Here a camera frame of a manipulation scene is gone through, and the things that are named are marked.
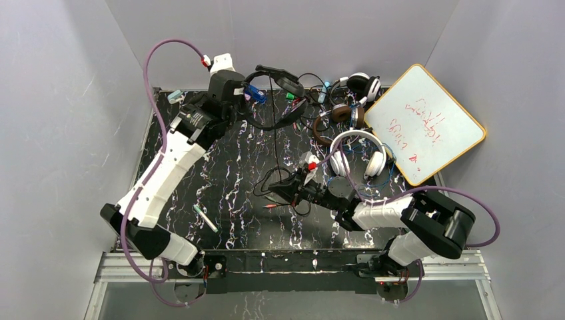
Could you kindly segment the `black headphones with cable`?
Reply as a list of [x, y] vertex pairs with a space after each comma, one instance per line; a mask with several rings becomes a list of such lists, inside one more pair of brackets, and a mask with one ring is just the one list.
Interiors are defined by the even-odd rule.
[[[308, 105], [308, 99], [306, 98], [306, 91], [304, 86], [300, 83], [299, 77], [293, 75], [287, 70], [279, 69], [275, 67], [267, 67], [265, 65], [257, 65], [255, 71], [246, 77], [244, 81], [247, 81], [249, 85], [252, 85], [253, 80], [258, 77], [268, 77], [269, 78], [269, 94], [270, 94], [270, 106], [271, 106], [271, 123], [265, 124], [257, 121], [255, 119], [255, 112], [251, 107], [251, 104], [247, 102], [248, 115], [246, 116], [246, 122], [261, 131], [270, 132], [273, 138], [273, 151], [275, 157], [275, 166], [269, 169], [266, 176], [261, 179], [257, 185], [259, 187], [264, 187], [265, 183], [273, 173], [277, 173], [279, 181], [283, 180], [283, 173], [287, 174], [287, 177], [292, 174], [290, 171], [281, 166], [281, 157], [279, 152], [278, 144], [278, 131], [288, 127], [296, 121], [298, 121], [305, 112]], [[290, 111], [283, 113], [281, 116], [277, 116], [277, 105], [275, 103], [275, 88], [277, 85], [280, 89], [286, 91], [287, 93], [292, 93], [294, 95], [294, 102], [292, 103], [292, 108]]]

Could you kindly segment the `white headphones with blue cable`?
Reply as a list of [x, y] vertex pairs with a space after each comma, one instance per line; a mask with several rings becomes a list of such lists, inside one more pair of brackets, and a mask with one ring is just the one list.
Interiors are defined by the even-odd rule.
[[339, 133], [328, 147], [326, 162], [333, 176], [326, 180], [329, 185], [339, 177], [352, 178], [351, 161], [360, 155], [365, 162], [363, 183], [355, 183], [354, 190], [363, 198], [376, 200], [392, 181], [396, 157], [387, 144], [374, 134], [362, 129], [350, 129]]

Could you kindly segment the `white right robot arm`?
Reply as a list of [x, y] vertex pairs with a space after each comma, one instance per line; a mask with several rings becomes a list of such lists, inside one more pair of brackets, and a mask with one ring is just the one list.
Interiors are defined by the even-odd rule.
[[345, 177], [335, 177], [323, 185], [306, 177], [299, 169], [268, 191], [292, 206], [308, 201], [331, 211], [334, 220], [347, 231], [374, 228], [402, 228], [385, 246], [378, 258], [380, 266], [396, 269], [427, 256], [457, 259], [461, 256], [475, 223], [475, 215], [440, 193], [437, 188], [411, 189], [407, 195], [381, 201], [363, 201]]

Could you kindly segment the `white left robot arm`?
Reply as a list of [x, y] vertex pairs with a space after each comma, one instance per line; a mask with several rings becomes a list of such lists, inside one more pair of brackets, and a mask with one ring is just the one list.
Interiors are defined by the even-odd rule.
[[196, 94], [169, 126], [160, 149], [135, 186], [100, 216], [145, 259], [164, 258], [188, 266], [199, 248], [158, 224], [163, 207], [185, 174], [237, 120], [246, 78], [231, 70], [211, 75], [209, 89]]

